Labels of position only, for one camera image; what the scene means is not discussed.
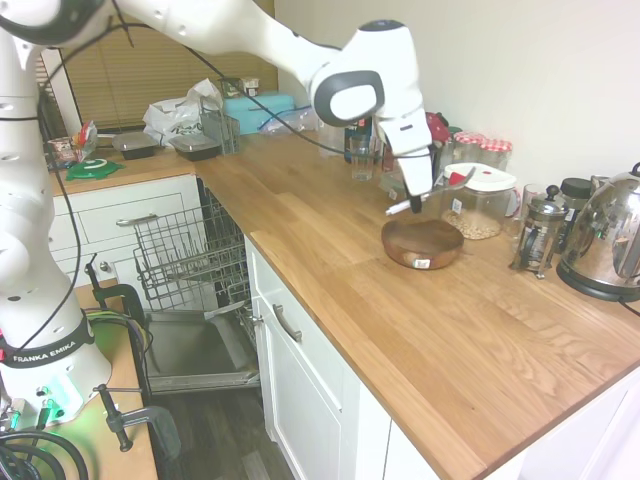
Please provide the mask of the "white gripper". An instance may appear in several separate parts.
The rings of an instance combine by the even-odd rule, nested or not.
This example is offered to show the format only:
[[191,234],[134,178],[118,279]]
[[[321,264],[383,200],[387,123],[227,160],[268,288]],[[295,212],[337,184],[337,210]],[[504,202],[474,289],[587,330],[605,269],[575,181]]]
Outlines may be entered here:
[[402,154],[397,161],[406,184],[409,208],[412,213],[420,213],[423,204],[421,195],[430,192],[433,187],[431,152],[424,148]]

